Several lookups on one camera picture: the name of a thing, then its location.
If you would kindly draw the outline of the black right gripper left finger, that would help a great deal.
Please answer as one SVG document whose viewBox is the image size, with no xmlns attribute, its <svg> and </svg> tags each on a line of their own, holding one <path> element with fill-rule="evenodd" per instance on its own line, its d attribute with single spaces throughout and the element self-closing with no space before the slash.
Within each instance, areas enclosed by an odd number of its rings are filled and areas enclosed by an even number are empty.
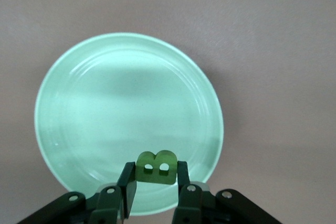
<svg viewBox="0 0 336 224">
<path fill-rule="evenodd" d="M 128 162 L 117 183 L 103 186 L 90 198 L 68 192 L 20 223 L 123 223 L 130 216 L 136 188 L 135 163 Z"/>
</svg>

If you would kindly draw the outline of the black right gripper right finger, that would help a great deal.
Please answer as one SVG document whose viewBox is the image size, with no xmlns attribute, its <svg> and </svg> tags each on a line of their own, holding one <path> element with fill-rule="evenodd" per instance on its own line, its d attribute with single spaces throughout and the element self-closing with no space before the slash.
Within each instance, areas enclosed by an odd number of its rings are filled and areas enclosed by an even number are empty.
<svg viewBox="0 0 336 224">
<path fill-rule="evenodd" d="M 280 223 L 234 189 L 213 195 L 205 183 L 191 182 L 187 162 L 177 163 L 178 206 L 172 223 Z"/>
</svg>

